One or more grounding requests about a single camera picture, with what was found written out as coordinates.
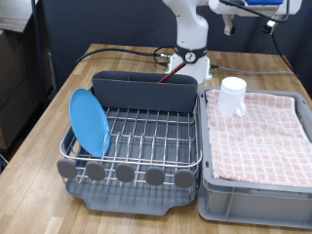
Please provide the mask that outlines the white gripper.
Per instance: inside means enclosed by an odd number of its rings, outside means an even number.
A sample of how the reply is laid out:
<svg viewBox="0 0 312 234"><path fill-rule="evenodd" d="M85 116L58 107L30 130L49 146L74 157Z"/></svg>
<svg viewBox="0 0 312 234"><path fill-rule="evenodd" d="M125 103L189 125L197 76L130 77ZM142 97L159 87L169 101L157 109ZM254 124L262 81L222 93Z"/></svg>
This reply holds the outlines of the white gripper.
<svg viewBox="0 0 312 234"><path fill-rule="evenodd" d="M255 17L258 14L268 17L295 15L301 4L302 0L209 0L211 10L216 14L223 15L224 34L227 36L235 33L235 26L232 23L233 15L241 17ZM262 27L262 32L271 35L276 25L276 21L269 20Z"/></svg>

